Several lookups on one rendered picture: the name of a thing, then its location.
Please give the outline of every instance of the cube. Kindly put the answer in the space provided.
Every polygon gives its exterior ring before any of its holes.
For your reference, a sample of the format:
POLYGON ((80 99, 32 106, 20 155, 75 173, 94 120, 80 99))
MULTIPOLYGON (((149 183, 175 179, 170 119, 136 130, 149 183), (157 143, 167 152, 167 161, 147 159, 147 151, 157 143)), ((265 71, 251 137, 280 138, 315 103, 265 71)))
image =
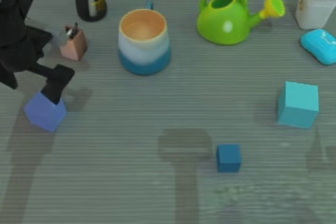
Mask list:
POLYGON ((241 164, 239 144, 218 145, 216 157, 219 173, 239 172, 241 164))
POLYGON ((24 107, 25 114, 32 125, 54 132, 67 114, 64 101, 55 105, 41 92, 37 92, 24 107))
POLYGON ((318 113, 317 86, 285 82, 278 101, 278 124, 309 129, 318 113))

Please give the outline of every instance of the blue and white mug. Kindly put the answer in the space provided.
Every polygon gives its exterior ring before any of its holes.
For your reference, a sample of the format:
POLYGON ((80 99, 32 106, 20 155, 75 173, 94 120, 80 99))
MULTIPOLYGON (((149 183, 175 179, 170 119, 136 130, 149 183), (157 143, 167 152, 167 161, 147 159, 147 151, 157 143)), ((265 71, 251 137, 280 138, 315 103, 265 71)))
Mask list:
POLYGON ((118 56, 129 72, 150 75, 170 62, 171 50, 165 18, 154 10, 152 1, 145 8, 125 14, 119 23, 118 56))

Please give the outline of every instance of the pencil holder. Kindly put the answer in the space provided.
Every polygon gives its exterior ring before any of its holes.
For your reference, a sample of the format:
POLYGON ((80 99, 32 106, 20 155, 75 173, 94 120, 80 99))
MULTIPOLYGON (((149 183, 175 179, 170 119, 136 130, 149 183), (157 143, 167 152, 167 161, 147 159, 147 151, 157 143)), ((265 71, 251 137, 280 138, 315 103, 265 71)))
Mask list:
MULTIPOLYGON (((72 26, 65 26, 65 30, 72 29, 72 26)), ((68 39, 64 46, 60 46, 60 51, 63 57, 80 61, 87 50, 87 42, 82 29, 78 29, 77 34, 73 39, 68 39)))

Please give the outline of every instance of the teal cube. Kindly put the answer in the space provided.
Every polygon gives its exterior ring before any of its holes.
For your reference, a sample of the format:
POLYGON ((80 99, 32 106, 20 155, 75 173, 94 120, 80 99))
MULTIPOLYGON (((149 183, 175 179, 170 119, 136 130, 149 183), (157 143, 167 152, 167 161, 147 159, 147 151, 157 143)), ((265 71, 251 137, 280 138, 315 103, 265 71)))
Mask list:
POLYGON ((278 124, 309 129, 318 113, 317 86, 285 82, 278 101, 278 124))

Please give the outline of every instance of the watering can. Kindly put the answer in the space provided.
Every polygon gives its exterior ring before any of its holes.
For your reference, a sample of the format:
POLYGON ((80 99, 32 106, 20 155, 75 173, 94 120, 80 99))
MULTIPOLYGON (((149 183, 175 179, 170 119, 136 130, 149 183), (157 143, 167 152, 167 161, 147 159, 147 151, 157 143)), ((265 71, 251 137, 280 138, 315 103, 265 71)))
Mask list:
POLYGON ((282 0, 265 0, 264 8, 250 14, 247 0, 199 0, 197 30, 208 41, 233 45, 245 40, 251 28, 266 18, 285 14, 282 0))

